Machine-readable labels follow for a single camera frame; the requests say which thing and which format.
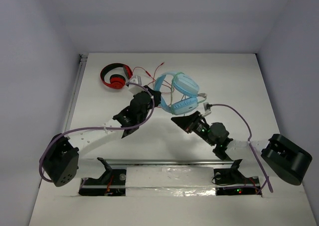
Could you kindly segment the light blue headphones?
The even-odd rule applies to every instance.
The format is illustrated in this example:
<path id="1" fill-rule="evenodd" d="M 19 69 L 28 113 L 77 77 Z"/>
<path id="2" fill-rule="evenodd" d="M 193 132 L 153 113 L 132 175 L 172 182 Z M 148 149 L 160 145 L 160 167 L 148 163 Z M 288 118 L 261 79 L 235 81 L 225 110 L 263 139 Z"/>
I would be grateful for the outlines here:
<path id="1" fill-rule="evenodd" d="M 172 87 L 184 95 L 186 99 L 179 102 L 172 103 L 170 106 L 165 102 L 164 98 L 160 99 L 160 108 L 172 115 L 186 114 L 198 107 L 198 93 L 199 85 L 188 75 L 183 72 L 166 72 L 160 75 L 156 80 L 153 87 L 154 91 L 160 91 L 161 85 L 167 75 L 172 76 Z"/>

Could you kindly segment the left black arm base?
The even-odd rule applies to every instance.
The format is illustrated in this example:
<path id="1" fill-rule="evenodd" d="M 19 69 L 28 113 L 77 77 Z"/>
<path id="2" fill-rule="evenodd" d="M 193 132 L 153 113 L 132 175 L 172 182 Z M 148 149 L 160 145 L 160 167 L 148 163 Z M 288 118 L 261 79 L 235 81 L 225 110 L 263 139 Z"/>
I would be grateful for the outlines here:
<path id="1" fill-rule="evenodd" d="M 101 158 L 105 171 L 99 178 L 83 178 L 78 194 L 80 196 L 125 196 L 126 195 L 126 169 L 113 169 L 108 162 Z"/>

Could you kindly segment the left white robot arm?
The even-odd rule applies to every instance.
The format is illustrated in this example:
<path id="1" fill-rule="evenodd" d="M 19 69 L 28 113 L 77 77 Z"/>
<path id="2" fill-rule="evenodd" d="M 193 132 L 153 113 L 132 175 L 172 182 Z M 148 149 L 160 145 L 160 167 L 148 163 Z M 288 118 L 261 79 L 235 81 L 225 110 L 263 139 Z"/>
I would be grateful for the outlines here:
<path id="1" fill-rule="evenodd" d="M 161 92 L 139 86 L 130 104 L 102 126 L 82 127 L 55 135 L 39 160 L 42 180 L 61 187 L 75 178 L 79 160 L 106 143 L 120 140 L 139 129 L 161 103 Z"/>

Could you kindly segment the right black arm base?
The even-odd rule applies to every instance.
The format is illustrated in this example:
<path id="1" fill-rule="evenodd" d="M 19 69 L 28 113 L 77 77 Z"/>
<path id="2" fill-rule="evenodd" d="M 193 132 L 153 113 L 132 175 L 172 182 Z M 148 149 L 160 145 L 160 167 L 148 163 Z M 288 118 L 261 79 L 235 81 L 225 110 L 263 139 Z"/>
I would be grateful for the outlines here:
<path id="1" fill-rule="evenodd" d="M 242 159 L 235 160 L 230 168 L 214 169 L 212 184 L 217 196 L 262 195 L 258 176 L 245 177 L 239 166 Z"/>

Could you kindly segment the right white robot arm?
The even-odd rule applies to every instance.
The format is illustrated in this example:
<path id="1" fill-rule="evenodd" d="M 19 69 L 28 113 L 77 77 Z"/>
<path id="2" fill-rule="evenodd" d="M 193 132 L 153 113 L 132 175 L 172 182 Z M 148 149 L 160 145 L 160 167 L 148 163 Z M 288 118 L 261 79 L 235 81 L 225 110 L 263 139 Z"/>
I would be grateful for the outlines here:
<path id="1" fill-rule="evenodd" d="M 240 154 L 240 148 L 247 147 L 250 150 L 252 146 L 255 150 L 253 155 L 257 155 L 261 163 L 267 164 L 280 179 L 291 185 L 298 186 L 302 183 L 313 159 L 307 151 L 278 133 L 268 140 L 234 140 L 229 137 L 229 131 L 223 123 L 208 124 L 198 111 L 186 116 L 172 117 L 171 120 L 184 132 L 195 133 L 212 146 L 212 152 L 220 160 L 249 160 L 249 156 Z"/>

